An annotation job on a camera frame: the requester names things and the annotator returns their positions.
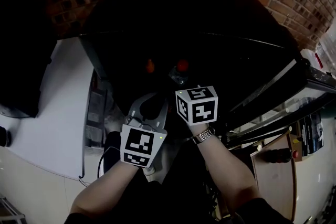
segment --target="white cube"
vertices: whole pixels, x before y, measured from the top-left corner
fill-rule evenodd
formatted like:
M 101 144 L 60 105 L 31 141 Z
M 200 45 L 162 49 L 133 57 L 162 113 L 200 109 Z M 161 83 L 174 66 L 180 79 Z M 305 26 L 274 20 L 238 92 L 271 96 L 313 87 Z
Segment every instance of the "white cube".
M 123 125 L 120 160 L 141 167 L 150 167 L 166 134 Z
M 189 125 L 217 120 L 218 96 L 213 86 L 176 91 L 177 113 Z

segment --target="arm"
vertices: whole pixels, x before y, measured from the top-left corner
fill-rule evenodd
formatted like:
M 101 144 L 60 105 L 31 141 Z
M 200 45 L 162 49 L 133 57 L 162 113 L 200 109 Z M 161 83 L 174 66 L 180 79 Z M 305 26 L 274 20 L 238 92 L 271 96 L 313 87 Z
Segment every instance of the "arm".
M 110 211 L 118 203 L 138 169 L 118 161 L 77 196 L 70 213 L 81 213 L 93 218 Z
M 194 136 L 207 128 L 207 124 L 190 126 Z M 246 202 L 260 197 L 252 172 L 217 137 L 212 135 L 198 144 L 198 148 L 231 212 L 235 212 Z

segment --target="wristwatch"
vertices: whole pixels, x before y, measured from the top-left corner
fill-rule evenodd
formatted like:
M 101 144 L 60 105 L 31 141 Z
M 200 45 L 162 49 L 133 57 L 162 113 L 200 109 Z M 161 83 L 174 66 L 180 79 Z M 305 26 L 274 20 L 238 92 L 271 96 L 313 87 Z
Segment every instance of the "wristwatch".
M 210 136 L 215 135 L 215 129 L 213 129 L 211 126 L 209 126 L 208 129 L 203 131 L 197 136 L 194 136 L 192 140 L 195 142 L 195 144 L 199 144 L 205 140 L 207 140 Z

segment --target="wooden board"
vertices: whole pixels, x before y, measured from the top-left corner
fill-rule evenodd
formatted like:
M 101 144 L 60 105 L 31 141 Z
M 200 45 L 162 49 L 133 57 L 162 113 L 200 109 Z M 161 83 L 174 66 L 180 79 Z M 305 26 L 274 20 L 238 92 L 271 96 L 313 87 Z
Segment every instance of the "wooden board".
M 284 134 L 260 152 L 252 154 L 251 158 L 261 196 L 273 209 L 294 221 L 297 190 L 294 160 L 288 163 L 267 163 L 263 160 L 266 151 L 288 147 L 291 148 L 289 136 Z

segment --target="white desk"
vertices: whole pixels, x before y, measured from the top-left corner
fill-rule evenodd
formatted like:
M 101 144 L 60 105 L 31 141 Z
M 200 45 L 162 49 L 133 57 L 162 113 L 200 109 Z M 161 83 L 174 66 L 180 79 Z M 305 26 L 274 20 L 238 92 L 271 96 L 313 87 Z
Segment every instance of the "white desk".
M 8 149 L 42 169 L 78 179 L 83 174 L 83 132 L 93 66 L 78 38 L 57 42 L 40 90 L 35 119 L 0 115 L 11 131 Z

